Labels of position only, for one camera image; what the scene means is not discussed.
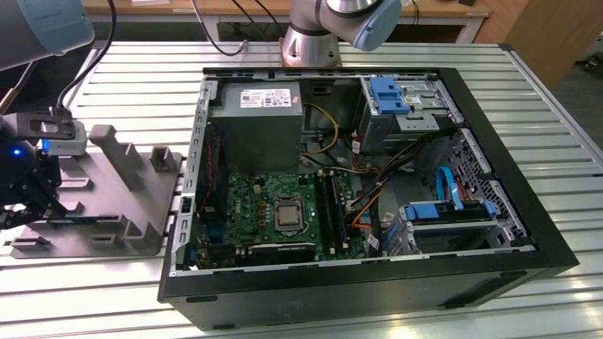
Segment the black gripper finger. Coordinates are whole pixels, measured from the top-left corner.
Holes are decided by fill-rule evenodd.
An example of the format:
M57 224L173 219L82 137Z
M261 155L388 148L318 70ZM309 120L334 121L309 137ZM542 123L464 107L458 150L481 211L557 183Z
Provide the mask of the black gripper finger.
M1 229L9 230L10 228L42 220L46 210L48 207L45 206L25 207L20 210L7 209L6 206L1 206Z
M29 173L32 183L30 202L44 215L61 218L66 209L58 202L57 188L61 182L57 157L37 157Z

